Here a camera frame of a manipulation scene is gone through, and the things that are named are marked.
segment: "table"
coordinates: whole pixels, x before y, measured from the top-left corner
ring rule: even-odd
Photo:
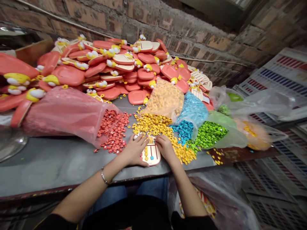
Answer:
[[[114,104],[127,113],[134,113],[138,108],[129,104],[127,97],[114,100]],[[129,121],[129,125],[136,123],[134,116]],[[128,140],[131,134],[132,129],[127,128],[124,139]],[[24,149],[0,164],[0,200],[43,195],[76,187],[116,157],[102,149],[94,153],[94,149],[93,145],[75,136],[29,138]],[[220,157],[224,164],[278,155],[274,148],[259,152],[236,147],[217,151],[223,154]],[[215,166],[211,155],[206,152],[198,152],[197,160],[184,165],[184,169]],[[158,165],[149,168],[124,168],[116,175],[114,182],[154,177],[169,172],[168,164],[162,159]]]

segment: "jeans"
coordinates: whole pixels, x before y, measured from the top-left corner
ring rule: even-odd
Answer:
[[[168,177],[162,177],[157,179],[151,179],[148,181],[144,181],[138,191],[137,195],[150,195],[155,196],[165,203],[167,203],[167,193],[168,193]],[[108,187],[104,193],[100,196],[100,198],[96,201],[96,203],[89,210],[88,215],[92,215],[93,213],[108,207],[121,199],[127,197],[126,187],[124,185]]]

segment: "hand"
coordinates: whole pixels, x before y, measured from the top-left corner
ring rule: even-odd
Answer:
[[[160,135],[156,137],[155,144],[157,145],[158,149],[160,150],[160,153],[169,165],[173,163],[176,164],[177,162],[179,162],[180,164],[180,161],[175,154],[172,143],[167,136]]]
[[[141,134],[137,139],[133,140],[134,134],[131,135],[128,144],[125,149],[119,155],[122,158],[125,165],[140,165],[149,167],[149,164],[141,160],[141,153],[149,143],[148,135]]]

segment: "blue plastic bag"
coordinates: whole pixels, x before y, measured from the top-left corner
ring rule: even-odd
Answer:
[[[191,136],[191,139],[194,141],[198,134],[198,128],[205,122],[208,114],[208,110],[202,101],[194,96],[190,91],[188,91],[185,94],[182,111],[177,118],[176,123],[172,125],[173,131],[178,132],[179,134],[185,133],[185,136]],[[192,123],[193,130],[191,125],[182,121],[188,121]]]

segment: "gray table surface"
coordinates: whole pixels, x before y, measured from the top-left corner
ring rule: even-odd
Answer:
[[[123,112],[134,113],[138,106],[132,106],[128,98],[118,98],[113,103]],[[136,123],[134,116],[129,125]],[[128,140],[132,129],[127,129]],[[25,148],[12,158],[0,163],[0,197],[47,190],[80,184],[94,172],[109,163],[115,154],[106,150],[93,153],[95,147],[79,137],[29,138]],[[184,165],[185,170],[216,165],[205,152],[197,154],[197,160]],[[157,176],[170,172],[166,161],[149,168],[133,166],[124,168],[114,181]]]

